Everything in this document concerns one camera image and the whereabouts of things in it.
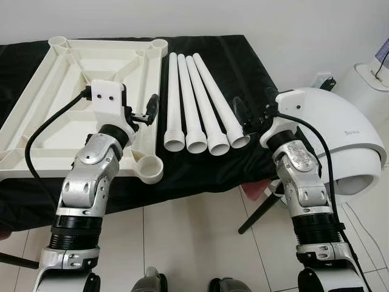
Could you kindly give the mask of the white plastic children table top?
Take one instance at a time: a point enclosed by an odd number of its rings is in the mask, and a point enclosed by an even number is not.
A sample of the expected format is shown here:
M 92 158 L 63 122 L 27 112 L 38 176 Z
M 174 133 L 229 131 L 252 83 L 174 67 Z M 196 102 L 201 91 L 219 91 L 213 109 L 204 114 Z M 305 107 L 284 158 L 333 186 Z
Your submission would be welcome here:
M 144 114 L 159 95 L 168 42 L 86 41 L 63 36 L 43 42 L 46 50 L 35 72 L 22 77 L 23 92 L 0 128 L 0 181 L 30 177 L 24 150 L 31 134 L 94 80 L 122 83 L 126 103 Z M 99 130 L 95 106 L 81 100 L 35 139 L 31 160 L 42 178 L 63 178 L 89 134 Z

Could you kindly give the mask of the black cloth table cover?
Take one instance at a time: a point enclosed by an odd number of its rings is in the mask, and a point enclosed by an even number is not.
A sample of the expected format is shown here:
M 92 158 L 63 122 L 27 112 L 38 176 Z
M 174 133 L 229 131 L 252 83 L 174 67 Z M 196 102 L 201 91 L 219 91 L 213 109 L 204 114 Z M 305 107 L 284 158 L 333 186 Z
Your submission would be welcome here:
M 0 127 L 25 88 L 23 75 L 33 74 L 45 56 L 45 41 L 0 43 Z M 244 35 L 168 37 L 170 50 L 200 53 L 225 99 L 266 102 L 264 89 L 275 87 L 270 74 Z M 106 211 L 121 212 L 203 192 L 229 191 L 244 183 L 276 177 L 270 153 L 251 136 L 248 145 L 223 156 L 170 153 L 163 145 L 157 153 L 164 164 L 163 178 L 145 184 L 137 178 L 115 178 Z M 33 178 L 0 181 L 0 233 L 25 231 L 53 222 L 55 206 Z

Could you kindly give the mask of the pink plastic item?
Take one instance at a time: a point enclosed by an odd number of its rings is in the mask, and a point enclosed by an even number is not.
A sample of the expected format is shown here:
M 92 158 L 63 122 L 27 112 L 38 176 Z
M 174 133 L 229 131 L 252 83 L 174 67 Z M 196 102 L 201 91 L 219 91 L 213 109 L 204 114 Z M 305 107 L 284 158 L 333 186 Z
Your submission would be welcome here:
M 241 184 L 241 191 L 245 198 L 252 202 L 262 202 L 267 198 L 267 189 L 272 184 L 272 179 L 262 179 L 261 181 L 246 182 Z

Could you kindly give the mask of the white dome appliance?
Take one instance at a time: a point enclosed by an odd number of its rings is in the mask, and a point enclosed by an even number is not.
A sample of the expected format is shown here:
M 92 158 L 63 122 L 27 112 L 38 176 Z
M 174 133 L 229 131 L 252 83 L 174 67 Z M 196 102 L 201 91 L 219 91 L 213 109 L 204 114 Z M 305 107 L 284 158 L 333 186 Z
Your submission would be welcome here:
M 334 194 L 339 203 L 378 185 L 387 151 L 378 131 L 352 103 L 328 90 L 305 92 L 303 118 L 322 134 L 334 160 Z

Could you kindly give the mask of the black metal table leg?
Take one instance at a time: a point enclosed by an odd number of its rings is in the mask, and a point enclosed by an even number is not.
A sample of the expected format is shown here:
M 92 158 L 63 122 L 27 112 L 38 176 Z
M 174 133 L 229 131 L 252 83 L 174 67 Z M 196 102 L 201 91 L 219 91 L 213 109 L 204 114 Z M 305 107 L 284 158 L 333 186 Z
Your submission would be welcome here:
M 268 211 L 275 206 L 278 201 L 281 200 L 281 194 L 278 193 L 280 191 L 280 181 L 272 181 L 269 189 L 267 189 L 267 198 L 261 203 L 260 206 L 256 209 L 253 214 L 251 214 L 245 222 L 238 228 L 239 234 L 244 234 L 251 226 L 253 226 L 264 214 L 267 214 Z
M 0 263 L 17 265 L 19 267 L 27 269 L 38 269 L 40 266 L 39 262 L 28 260 L 22 257 L 17 257 L 14 255 L 7 255 L 5 253 L 0 253 Z

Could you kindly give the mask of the white cylinder appliance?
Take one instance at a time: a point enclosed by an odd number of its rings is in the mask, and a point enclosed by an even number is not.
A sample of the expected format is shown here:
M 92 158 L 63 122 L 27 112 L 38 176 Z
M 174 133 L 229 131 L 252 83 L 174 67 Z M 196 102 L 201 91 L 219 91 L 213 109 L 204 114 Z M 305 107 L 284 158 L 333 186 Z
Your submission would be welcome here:
M 387 64 L 381 64 L 380 60 L 373 59 L 355 64 L 354 69 L 373 89 L 389 91 L 389 68 Z

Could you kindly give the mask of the blue striped item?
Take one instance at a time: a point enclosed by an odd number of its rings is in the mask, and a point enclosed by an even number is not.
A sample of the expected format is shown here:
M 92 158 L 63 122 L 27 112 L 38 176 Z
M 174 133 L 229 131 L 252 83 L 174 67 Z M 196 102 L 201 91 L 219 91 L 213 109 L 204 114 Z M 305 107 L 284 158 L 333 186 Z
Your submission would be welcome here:
M 375 53 L 375 69 L 379 70 L 387 61 L 389 55 L 389 39 L 386 39 L 380 49 Z

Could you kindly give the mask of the grey robot left foot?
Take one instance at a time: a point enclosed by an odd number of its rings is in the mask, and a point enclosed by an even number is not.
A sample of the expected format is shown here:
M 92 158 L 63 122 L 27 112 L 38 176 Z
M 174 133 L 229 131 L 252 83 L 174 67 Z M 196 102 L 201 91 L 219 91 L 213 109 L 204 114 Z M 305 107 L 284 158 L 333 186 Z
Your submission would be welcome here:
M 145 270 L 144 277 L 134 284 L 130 292 L 168 292 L 167 277 L 150 266 Z

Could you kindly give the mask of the grey robot foot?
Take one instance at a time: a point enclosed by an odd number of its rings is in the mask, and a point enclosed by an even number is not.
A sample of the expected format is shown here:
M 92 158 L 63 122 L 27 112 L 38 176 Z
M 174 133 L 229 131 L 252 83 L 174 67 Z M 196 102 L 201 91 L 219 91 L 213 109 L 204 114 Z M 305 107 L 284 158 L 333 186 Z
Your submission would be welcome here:
M 244 282 L 231 277 L 214 278 L 208 284 L 207 292 L 252 292 Z
M 134 284 L 130 292 L 168 292 L 167 277 L 150 266 L 145 270 L 144 277 Z

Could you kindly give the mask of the grey robot right foot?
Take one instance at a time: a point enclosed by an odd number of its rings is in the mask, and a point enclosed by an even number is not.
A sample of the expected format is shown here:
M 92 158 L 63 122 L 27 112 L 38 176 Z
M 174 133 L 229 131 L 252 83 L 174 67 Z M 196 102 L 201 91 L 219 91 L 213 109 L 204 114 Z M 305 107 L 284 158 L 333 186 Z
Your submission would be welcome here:
M 214 278 L 208 284 L 207 292 L 252 292 L 244 282 L 231 277 Z

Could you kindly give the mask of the wall socket with black plug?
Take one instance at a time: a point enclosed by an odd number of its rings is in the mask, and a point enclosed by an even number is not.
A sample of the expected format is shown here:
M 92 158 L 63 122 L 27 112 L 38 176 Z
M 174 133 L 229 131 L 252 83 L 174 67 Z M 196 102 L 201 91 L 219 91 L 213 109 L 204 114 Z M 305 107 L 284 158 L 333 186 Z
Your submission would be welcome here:
M 313 88 L 331 91 L 337 84 L 337 80 L 334 78 L 334 74 L 331 72 L 319 72 L 317 73 Z

